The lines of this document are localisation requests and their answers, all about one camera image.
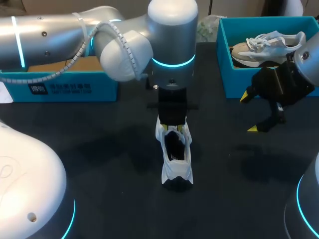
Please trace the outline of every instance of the gray sneaker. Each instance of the gray sneaker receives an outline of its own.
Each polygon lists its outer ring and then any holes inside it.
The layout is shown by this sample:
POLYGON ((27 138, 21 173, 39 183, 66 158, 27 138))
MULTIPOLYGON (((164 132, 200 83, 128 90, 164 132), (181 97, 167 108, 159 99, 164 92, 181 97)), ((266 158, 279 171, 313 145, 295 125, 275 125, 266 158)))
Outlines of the gray sneaker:
POLYGON ((277 31, 261 34, 255 38, 246 38, 246 42, 235 45, 231 55, 236 62, 248 67, 259 67, 272 61, 284 63, 286 55, 296 51, 306 42, 306 35, 301 31, 297 35, 283 35, 277 31))

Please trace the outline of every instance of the black table surface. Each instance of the black table surface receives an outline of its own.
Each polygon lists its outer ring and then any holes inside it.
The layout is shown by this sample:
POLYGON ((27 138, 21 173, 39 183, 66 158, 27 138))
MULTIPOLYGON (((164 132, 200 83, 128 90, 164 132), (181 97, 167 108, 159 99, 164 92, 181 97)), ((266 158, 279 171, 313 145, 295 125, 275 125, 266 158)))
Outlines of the black table surface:
POLYGON ((214 43, 197 46, 187 122, 194 186, 161 185, 156 91, 120 84, 116 103, 0 105, 0 118, 60 156, 74 192, 79 239, 283 239, 287 198, 319 151, 319 99, 286 111, 269 133, 247 129, 267 102, 226 99, 214 43))

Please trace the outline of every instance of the blue storage box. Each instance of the blue storage box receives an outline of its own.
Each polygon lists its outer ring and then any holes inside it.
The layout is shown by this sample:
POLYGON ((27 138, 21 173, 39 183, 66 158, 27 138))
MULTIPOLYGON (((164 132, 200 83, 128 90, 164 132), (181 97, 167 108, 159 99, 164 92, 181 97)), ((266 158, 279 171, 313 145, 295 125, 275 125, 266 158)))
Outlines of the blue storage box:
MULTIPOLYGON (((3 73, 14 79, 32 79, 49 72, 3 73)), ((37 84, 5 83, 14 102, 114 102, 118 83, 104 72, 65 72, 59 77, 37 84)))
MULTIPOLYGON (((227 98, 241 98, 251 80, 261 68, 235 68, 229 47, 246 38, 278 31, 282 34, 297 34, 303 31, 307 40, 319 31, 319 25, 312 16, 300 17, 240 17, 222 18, 217 33, 217 57, 227 98)), ((319 96, 316 88, 310 96, 319 96)))

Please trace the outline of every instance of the cable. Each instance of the cable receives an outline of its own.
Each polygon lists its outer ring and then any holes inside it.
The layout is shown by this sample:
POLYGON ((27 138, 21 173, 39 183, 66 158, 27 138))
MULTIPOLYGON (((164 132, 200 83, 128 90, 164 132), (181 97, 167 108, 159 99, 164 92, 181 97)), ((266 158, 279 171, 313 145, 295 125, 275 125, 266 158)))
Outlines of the cable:
MULTIPOLYGON (((131 66, 133 68, 134 74, 135 74, 135 78, 139 81, 141 79, 141 76, 138 74, 138 68, 137 68, 137 64, 134 58, 133 53, 131 52, 130 46, 128 45, 126 39, 124 38, 124 36, 121 34, 121 32, 118 30, 118 28, 111 23, 110 21, 102 21, 100 23, 98 23, 92 30, 91 34, 89 35, 89 41, 91 40, 91 38, 97 33, 97 31, 104 25, 109 26, 119 37, 121 44, 123 46, 123 48, 125 49, 129 59, 130 59, 130 63, 131 66)), ((67 71, 70 67, 72 67, 75 62, 77 62, 77 60, 83 55, 84 51, 86 48, 86 43, 85 41, 83 42, 82 46, 80 47, 79 51, 75 54, 75 56, 73 57, 73 59, 65 66, 63 67, 61 70, 45 76, 45 77, 40 77, 40 78, 33 78, 33 79, 10 79, 10 78, 3 78, 0 77, 0 81, 4 82, 4 83, 10 83, 10 84, 32 84, 32 83, 40 83, 40 82, 45 82, 48 80, 52 80, 56 77, 58 77, 59 75, 61 75, 62 73, 64 73, 65 71, 67 71)))
POLYGON ((209 2, 209 10, 208 10, 208 15, 211 15, 211 8, 213 7, 213 0, 210 0, 209 2))

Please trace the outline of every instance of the shoelace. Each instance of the shoelace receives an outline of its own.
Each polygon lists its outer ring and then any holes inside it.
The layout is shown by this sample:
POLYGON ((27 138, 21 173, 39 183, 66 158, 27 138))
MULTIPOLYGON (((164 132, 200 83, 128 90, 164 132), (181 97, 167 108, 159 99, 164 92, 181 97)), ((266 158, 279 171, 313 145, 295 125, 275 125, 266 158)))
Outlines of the shoelace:
POLYGON ((264 45, 270 46, 269 41, 263 39, 265 34, 260 34, 255 38, 246 38, 247 45, 251 50, 255 50, 258 46, 263 47, 264 45))

